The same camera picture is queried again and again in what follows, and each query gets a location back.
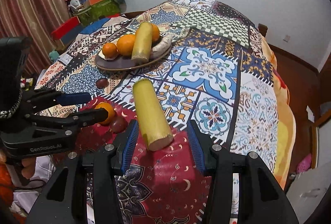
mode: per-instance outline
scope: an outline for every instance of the brown plate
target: brown plate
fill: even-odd
[[[95,56],[94,62],[95,62],[95,65],[98,68],[100,68],[102,70],[106,70],[106,71],[127,71],[127,70],[134,70],[134,69],[137,69],[137,68],[148,66],[150,64],[153,64],[153,63],[159,61],[161,58],[163,58],[163,57],[165,57],[166,55],[169,54],[170,49],[171,49],[171,46],[160,57],[155,58],[155,59],[149,61],[146,64],[141,64],[141,65],[138,65],[138,66],[135,65],[135,63],[131,60],[131,58],[129,58],[129,57],[123,57],[121,55],[119,55],[117,58],[115,58],[112,61],[106,61],[106,60],[102,59],[99,56],[99,53],[98,53]]]

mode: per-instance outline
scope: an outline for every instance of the wooden floor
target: wooden floor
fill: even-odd
[[[319,118],[320,88],[316,73],[298,62],[275,52],[277,71],[290,91],[290,107],[296,120],[294,144],[289,173],[295,172],[298,163],[311,152],[311,122],[307,117],[307,106]]]

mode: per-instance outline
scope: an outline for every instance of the orange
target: orange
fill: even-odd
[[[123,56],[131,56],[136,36],[132,34],[121,36],[117,41],[117,50]]]
[[[153,26],[153,37],[152,42],[158,41],[160,37],[160,30],[155,24],[151,24]]]
[[[100,124],[107,125],[112,121],[113,118],[116,117],[116,111],[114,110],[114,108],[112,107],[111,104],[109,104],[107,102],[101,102],[101,103],[98,103],[94,109],[98,109],[98,108],[104,108],[105,110],[108,111],[107,119],[103,122],[100,122]]]
[[[117,48],[114,43],[106,43],[102,47],[102,53],[107,58],[114,58],[117,55]]]

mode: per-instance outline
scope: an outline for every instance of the curtain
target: curtain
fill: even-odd
[[[27,74],[39,74],[49,67],[48,54],[56,48],[50,33],[68,19],[65,0],[0,0],[0,36],[30,36],[34,40]]]

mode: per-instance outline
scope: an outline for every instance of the yellow fabric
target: yellow fabric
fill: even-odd
[[[262,51],[266,59],[271,62],[274,69],[277,69],[276,56],[264,37],[262,37]],[[294,115],[288,105],[290,102],[288,88],[281,87],[280,80],[274,73],[273,81],[278,112],[277,157],[273,174],[280,186],[284,189],[295,142],[296,125]]]

